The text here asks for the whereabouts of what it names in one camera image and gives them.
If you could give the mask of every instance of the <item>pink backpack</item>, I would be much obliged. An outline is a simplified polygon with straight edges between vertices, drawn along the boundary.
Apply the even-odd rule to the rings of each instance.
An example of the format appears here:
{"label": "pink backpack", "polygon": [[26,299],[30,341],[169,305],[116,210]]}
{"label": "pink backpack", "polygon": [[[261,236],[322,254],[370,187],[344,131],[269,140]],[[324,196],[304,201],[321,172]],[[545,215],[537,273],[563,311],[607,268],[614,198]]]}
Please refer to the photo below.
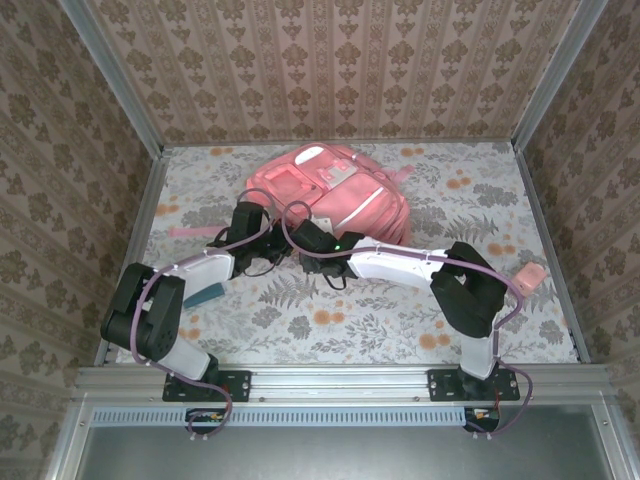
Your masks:
{"label": "pink backpack", "polygon": [[[280,213],[294,200],[305,202],[315,222],[337,238],[350,231],[406,245],[409,206],[397,185],[412,171],[382,169],[345,146],[310,143],[260,167],[247,187],[271,193]],[[269,204],[260,193],[250,193],[249,199]],[[297,226],[304,218],[306,210],[298,205],[288,213],[287,223]]]}

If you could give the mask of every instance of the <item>enclosure wall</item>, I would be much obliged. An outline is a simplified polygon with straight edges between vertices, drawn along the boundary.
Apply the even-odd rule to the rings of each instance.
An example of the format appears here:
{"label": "enclosure wall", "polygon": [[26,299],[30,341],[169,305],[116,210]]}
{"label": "enclosure wall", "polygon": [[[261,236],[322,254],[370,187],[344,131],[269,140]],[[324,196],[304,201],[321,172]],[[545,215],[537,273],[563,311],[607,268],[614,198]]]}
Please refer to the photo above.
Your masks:
{"label": "enclosure wall", "polygon": [[0,2],[0,478],[37,478],[150,159],[55,1]]}
{"label": "enclosure wall", "polygon": [[640,4],[610,1],[526,149],[592,360],[640,445]]}
{"label": "enclosure wall", "polygon": [[89,0],[165,144],[508,138],[576,0]]}

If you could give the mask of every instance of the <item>small teal block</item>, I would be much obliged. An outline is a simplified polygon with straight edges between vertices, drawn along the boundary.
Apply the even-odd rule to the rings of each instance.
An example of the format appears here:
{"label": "small teal block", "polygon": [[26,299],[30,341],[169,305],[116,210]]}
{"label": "small teal block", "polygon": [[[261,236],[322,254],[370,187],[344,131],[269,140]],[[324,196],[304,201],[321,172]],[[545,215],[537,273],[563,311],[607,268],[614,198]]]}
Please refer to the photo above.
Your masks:
{"label": "small teal block", "polygon": [[198,293],[194,293],[183,302],[184,308],[195,307],[201,303],[207,302],[217,297],[224,295],[224,288],[221,283],[214,283],[210,287],[200,290]]}

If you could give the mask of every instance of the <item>robotic arm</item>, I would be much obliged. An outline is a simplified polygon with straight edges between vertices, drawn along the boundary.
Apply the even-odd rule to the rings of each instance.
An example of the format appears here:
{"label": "robotic arm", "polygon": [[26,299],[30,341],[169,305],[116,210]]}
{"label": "robotic arm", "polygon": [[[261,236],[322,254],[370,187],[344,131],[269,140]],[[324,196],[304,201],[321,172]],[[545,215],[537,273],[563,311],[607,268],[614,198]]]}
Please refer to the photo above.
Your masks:
{"label": "robotic arm", "polygon": [[[239,203],[226,240],[216,240],[210,246],[235,245],[259,233],[264,214],[260,205]],[[291,251],[282,230],[276,224],[270,232],[228,252],[206,249],[202,255],[176,264],[161,276],[151,288],[140,315],[135,336],[140,355],[189,379],[217,384],[217,359],[178,335],[183,299],[240,275],[253,258],[268,258],[274,265],[279,264]],[[503,307],[506,285],[475,269],[426,260],[427,256],[453,259],[491,269],[470,245],[455,242],[450,249],[428,251],[384,244],[353,232],[338,240],[309,220],[290,236],[296,246],[307,252],[360,250],[336,258],[315,258],[301,253],[300,261],[307,273],[320,273],[327,279],[341,277],[343,281],[376,278],[422,290],[430,287],[447,321],[462,334],[460,368],[464,375],[482,381],[494,371],[493,324]],[[101,327],[105,340],[129,349],[135,308],[153,275],[151,267],[139,263],[127,267]]]}

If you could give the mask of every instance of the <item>floral mat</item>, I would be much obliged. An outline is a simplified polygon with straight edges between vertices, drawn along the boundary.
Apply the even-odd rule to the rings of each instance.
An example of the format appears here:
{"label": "floral mat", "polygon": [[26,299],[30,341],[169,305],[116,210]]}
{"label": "floral mat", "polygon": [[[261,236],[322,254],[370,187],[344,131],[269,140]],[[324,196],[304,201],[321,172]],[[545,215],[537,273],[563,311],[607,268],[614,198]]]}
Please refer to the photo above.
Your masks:
{"label": "floral mat", "polygon": [[[525,263],[546,267],[536,224],[508,143],[351,145],[384,167],[413,165],[401,185],[411,207],[412,246],[474,246],[498,271]],[[173,149],[144,262],[164,266],[210,238],[169,237],[171,227],[228,225],[247,177],[291,145]],[[254,262],[253,272],[266,265]],[[225,295],[183,311],[180,335],[222,363],[421,364],[456,363],[460,336],[434,296],[383,281],[352,280],[332,290],[306,275],[294,257],[258,278],[224,284]],[[513,307],[507,306],[499,315]],[[550,277],[505,325],[503,357],[517,363],[576,362]],[[120,352],[118,361],[131,361]]]}

